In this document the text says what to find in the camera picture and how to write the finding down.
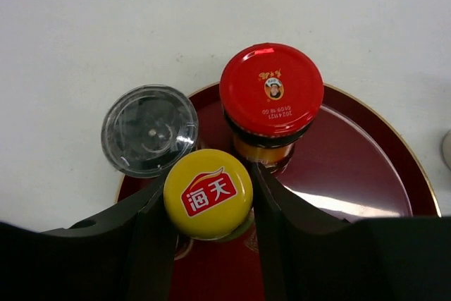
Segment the black cap white bottle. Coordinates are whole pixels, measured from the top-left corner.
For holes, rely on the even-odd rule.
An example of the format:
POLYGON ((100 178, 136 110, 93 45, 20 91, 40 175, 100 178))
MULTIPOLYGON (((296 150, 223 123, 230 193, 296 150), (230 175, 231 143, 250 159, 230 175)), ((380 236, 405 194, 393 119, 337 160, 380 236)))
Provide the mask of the black cap white bottle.
POLYGON ((451 130, 449 130, 442 139, 441 154, 444 163, 451 170, 451 130))

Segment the yellow cap sauce bottle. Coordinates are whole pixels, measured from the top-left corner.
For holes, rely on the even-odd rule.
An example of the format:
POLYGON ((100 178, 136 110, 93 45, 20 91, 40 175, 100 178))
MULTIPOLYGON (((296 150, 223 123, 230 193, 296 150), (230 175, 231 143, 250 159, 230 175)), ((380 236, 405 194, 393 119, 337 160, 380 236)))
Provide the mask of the yellow cap sauce bottle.
POLYGON ((220 240, 247 219, 253 200, 247 169, 218 149, 184 156, 170 170, 163 201, 177 230, 197 240, 220 240))

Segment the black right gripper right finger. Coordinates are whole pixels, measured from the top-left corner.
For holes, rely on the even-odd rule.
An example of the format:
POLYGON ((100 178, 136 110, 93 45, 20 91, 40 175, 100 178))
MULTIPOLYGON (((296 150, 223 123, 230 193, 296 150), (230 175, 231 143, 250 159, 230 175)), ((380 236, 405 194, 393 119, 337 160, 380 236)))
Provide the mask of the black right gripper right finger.
POLYGON ((449 300, 450 219, 350 223, 250 171, 267 300, 449 300))

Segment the red lid sauce jar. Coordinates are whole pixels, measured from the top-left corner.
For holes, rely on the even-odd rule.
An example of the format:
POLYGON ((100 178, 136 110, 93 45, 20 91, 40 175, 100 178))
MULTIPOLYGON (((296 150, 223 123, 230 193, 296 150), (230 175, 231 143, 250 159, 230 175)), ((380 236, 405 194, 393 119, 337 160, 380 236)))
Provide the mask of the red lid sauce jar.
POLYGON ((255 44, 223 69, 219 96, 236 154, 283 171, 320 111, 324 84, 315 63, 279 43, 255 44))

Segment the clear lid pepper grinder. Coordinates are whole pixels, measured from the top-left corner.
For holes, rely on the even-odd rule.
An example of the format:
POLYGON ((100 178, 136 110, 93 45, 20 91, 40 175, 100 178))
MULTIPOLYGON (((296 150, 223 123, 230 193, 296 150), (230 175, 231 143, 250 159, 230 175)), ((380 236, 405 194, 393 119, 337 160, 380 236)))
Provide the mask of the clear lid pepper grinder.
POLYGON ((101 127, 101 148, 116 170, 155 178, 199 149, 199 119, 193 103, 166 85, 144 85, 121 96, 101 127))

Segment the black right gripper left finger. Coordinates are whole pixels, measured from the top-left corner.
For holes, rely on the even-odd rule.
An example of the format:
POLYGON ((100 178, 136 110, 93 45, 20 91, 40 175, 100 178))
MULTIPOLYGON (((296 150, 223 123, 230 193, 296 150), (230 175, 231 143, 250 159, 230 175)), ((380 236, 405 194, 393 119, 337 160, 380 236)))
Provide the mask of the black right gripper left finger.
POLYGON ((177 232, 163 173, 70 228, 1 224, 2 300, 167 300, 177 232))

